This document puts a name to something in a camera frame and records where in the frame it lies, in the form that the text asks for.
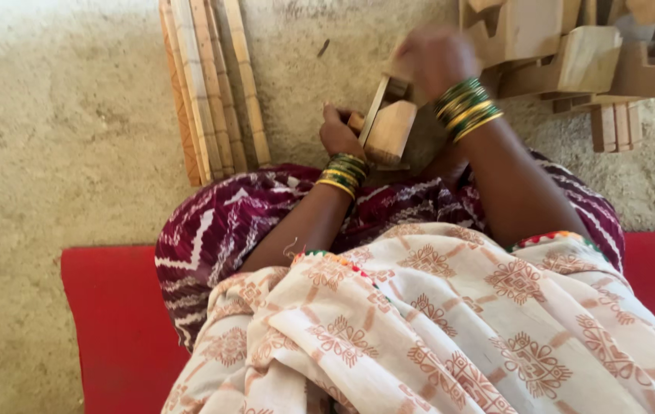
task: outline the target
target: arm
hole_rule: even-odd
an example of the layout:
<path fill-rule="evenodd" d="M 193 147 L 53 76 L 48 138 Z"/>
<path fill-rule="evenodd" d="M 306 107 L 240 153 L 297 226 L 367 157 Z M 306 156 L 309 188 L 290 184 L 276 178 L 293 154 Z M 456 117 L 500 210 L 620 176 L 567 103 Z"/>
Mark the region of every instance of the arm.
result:
<path fill-rule="evenodd" d="M 350 111 L 340 112 L 330 104 L 323 109 L 325 123 L 320 139 L 328 154 L 346 153 L 363 160 L 366 155 L 358 139 L 344 121 Z M 328 184 L 315 184 L 304 200 L 282 220 L 253 250 L 240 272 L 254 272 L 269 266 L 288 266 L 286 253 L 329 250 L 338 235 L 352 198 Z"/>
<path fill-rule="evenodd" d="M 415 30 L 397 53 L 412 63 L 417 85 L 433 100 L 479 75 L 472 46 L 451 27 Z M 486 219 L 500 245 L 559 230 L 588 236 L 562 190 L 535 163 L 505 119 L 477 128 L 458 146 L 468 157 Z"/>

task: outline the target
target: dusty floor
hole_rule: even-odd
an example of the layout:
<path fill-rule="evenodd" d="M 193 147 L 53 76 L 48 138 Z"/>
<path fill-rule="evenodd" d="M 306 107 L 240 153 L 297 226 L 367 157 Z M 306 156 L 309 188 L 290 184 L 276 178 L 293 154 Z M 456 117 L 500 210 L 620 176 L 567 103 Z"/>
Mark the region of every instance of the dusty floor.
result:
<path fill-rule="evenodd" d="M 274 161 L 316 166 L 322 101 L 367 108 L 397 33 L 453 17 L 447 0 L 242 3 Z M 505 107 L 626 229 L 655 229 L 655 101 L 625 155 L 594 155 L 586 116 Z M 0 0 L 0 412 L 82 412 L 59 255 L 152 243 L 193 192 L 178 140 L 155 0 Z"/>

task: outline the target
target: hand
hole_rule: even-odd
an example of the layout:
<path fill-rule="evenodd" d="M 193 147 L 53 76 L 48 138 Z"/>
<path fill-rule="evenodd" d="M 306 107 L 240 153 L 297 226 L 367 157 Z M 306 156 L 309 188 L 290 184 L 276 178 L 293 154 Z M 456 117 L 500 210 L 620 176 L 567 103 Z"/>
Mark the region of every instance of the hand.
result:
<path fill-rule="evenodd" d="M 414 68 L 414 82 L 434 101 L 452 86 L 480 75 L 473 45 L 452 26 L 415 29 L 396 50 Z"/>
<path fill-rule="evenodd" d="M 320 140 L 327 153 L 332 155 L 345 153 L 366 160 L 366 153 L 358 142 L 358 137 L 348 127 L 347 122 L 353 113 L 350 109 L 338 109 L 329 102 L 325 102 L 322 116 L 325 123 L 320 128 Z"/>

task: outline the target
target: maroon skirt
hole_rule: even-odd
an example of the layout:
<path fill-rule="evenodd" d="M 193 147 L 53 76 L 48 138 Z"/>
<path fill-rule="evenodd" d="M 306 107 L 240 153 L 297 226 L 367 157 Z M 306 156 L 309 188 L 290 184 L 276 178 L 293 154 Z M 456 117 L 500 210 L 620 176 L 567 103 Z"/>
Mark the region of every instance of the maroon skirt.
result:
<path fill-rule="evenodd" d="M 564 167 L 532 155 L 565 192 L 593 243 L 620 270 L 624 234 L 614 207 Z M 240 268 L 320 173 L 285 164 L 238 174 L 203 187 L 169 217 L 157 240 L 156 268 L 180 345 L 191 350 L 207 319 L 212 288 Z M 415 222 L 448 222 L 488 232 L 470 170 L 456 194 L 440 178 L 359 189 L 331 251 L 357 248 L 395 225 Z"/>

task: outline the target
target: saree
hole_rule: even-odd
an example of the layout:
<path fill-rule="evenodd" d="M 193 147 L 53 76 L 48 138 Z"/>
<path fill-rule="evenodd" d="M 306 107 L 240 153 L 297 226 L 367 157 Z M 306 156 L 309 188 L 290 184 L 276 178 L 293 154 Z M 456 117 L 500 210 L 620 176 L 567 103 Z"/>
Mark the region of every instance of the saree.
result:
<path fill-rule="evenodd" d="M 655 316 L 589 241 L 445 223 L 222 281 L 162 413 L 655 413 Z"/>
<path fill-rule="evenodd" d="M 621 270 L 624 235 L 614 207 L 569 170 L 534 151 L 531 154 L 564 191 L 593 243 Z M 207 319 L 212 288 L 240 268 L 307 195 L 320 172 L 286 164 L 235 175 L 204 187 L 172 213 L 157 240 L 155 260 L 180 345 L 191 352 L 194 336 Z M 455 194 L 440 178 L 359 189 L 330 250 L 342 253 L 372 242 L 395 225 L 422 222 L 489 232 L 470 169 Z"/>

